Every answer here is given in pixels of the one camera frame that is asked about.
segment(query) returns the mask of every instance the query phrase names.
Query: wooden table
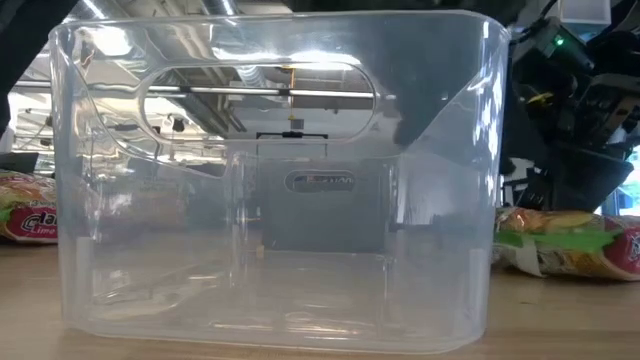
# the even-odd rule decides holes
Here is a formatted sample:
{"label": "wooden table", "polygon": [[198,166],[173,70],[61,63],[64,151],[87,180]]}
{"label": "wooden table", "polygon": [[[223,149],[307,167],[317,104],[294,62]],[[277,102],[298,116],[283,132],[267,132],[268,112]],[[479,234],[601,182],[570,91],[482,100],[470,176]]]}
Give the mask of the wooden table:
{"label": "wooden table", "polygon": [[435,356],[102,338],[64,329],[58,288],[55,247],[0,247],[0,359],[640,359],[640,283],[494,274],[484,338]]}

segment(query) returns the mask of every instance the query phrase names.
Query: plastic storage container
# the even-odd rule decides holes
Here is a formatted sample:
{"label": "plastic storage container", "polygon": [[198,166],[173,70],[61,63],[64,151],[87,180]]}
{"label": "plastic storage container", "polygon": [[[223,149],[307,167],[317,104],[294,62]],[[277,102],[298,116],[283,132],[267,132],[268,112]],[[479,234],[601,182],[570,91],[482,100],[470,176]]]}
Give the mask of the plastic storage container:
{"label": "plastic storage container", "polygon": [[[180,51],[185,33],[206,51]],[[393,353],[478,339],[508,39],[462,11],[58,27],[65,321],[110,336]],[[370,119],[328,139],[180,141],[146,120],[147,88],[166,69],[292,62],[362,72]],[[212,148],[223,150],[215,171],[173,157]]]}

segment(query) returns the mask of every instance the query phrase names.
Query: metal rod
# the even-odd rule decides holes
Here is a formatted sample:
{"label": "metal rod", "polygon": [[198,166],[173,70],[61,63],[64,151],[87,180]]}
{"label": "metal rod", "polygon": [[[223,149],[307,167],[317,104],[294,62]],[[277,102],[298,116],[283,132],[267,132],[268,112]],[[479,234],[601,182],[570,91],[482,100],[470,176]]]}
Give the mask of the metal rod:
{"label": "metal rod", "polygon": [[[13,87],[16,91],[37,92],[37,90],[51,89],[49,81],[18,81]],[[100,90],[119,90],[120,86],[102,86]],[[274,88],[243,88],[243,87],[212,87],[212,86],[149,86],[148,91],[153,96],[162,94],[181,95],[188,93],[198,94],[225,94],[225,95],[261,95],[261,96],[304,96],[304,97],[332,97],[350,99],[373,99],[373,93],[356,91],[325,91],[325,90],[301,90],[301,89],[274,89]]]}

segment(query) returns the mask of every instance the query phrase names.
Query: chip bag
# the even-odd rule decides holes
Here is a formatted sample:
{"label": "chip bag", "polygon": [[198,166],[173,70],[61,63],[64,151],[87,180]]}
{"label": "chip bag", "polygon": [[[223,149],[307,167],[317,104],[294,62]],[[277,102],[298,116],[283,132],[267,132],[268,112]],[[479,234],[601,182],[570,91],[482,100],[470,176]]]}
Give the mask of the chip bag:
{"label": "chip bag", "polygon": [[640,280],[640,217],[500,209],[494,253],[536,276]]}
{"label": "chip bag", "polygon": [[0,170],[0,236],[55,244],[57,225],[55,180]]}

